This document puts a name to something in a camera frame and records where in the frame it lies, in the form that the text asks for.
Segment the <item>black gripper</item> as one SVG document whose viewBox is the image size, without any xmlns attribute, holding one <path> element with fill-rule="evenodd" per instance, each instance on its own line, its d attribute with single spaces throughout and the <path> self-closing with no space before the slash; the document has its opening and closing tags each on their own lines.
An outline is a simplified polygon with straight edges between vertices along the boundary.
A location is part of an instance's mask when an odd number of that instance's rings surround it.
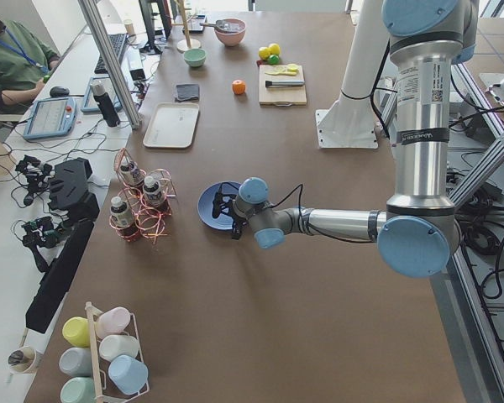
<svg viewBox="0 0 504 403">
<path fill-rule="evenodd" d="M 248 224 L 246 217 L 241 217 L 235 207 L 236 195 L 230 195 L 229 200 L 224 203 L 228 209 L 225 214 L 232 218 L 231 239 L 240 239 L 244 227 Z"/>
</svg>

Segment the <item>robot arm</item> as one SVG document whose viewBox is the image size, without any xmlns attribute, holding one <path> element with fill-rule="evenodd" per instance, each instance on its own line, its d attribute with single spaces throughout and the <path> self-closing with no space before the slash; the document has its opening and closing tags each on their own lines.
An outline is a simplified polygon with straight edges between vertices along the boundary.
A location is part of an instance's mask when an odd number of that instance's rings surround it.
<svg viewBox="0 0 504 403">
<path fill-rule="evenodd" d="M 213 198 L 213 215 L 232 218 L 233 237 L 251 228 L 268 249 L 289 233 L 376 243 L 396 272 L 415 278 L 441 271 L 459 245 L 454 204 L 446 194 L 451 67 L 475 48 L 475 1 L 367 1 L 360 14 L 339 99 L 317 120 L 320 137 L 361 147 L 364 110 L 384 60 L 397 67 L 396 184 L 386 210 L 294 207 L 276 210 L 257 177 Z"/>
</svg>

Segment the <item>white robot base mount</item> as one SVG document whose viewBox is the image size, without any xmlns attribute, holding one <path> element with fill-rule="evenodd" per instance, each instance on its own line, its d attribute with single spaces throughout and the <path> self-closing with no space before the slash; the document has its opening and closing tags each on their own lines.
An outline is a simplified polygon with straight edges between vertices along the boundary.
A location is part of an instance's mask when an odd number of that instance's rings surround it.
<svg viewBox="0 0 504 403">
<path fill-rule="evenodd" d="M 316 111 L 321 149 L 376 149 L 374 99 L 376 79 L 388 55 L 390 34 L 382 20 L 381 0 L 363 3 L 339 94 L 330 109 Z"/>
</svg>

